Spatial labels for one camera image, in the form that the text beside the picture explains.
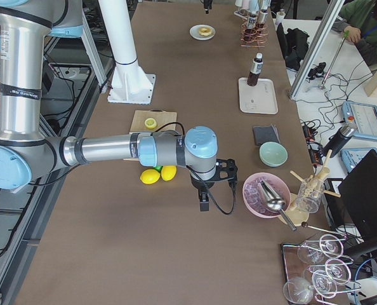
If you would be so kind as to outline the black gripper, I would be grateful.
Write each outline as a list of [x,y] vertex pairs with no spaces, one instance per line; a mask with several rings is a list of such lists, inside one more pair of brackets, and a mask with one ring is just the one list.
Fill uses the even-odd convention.
[[201,3],[204,6],[205,14],[208,14],[208,9],[212,8],[212,0],[202,0]]
[[197,194],[199,197],[199,208],[200,211],[209,210],[209,197],[212,196],[210,189],[214,186],[215,181],[212,180],[198,180],[191,177],[192,185],[197,189]]

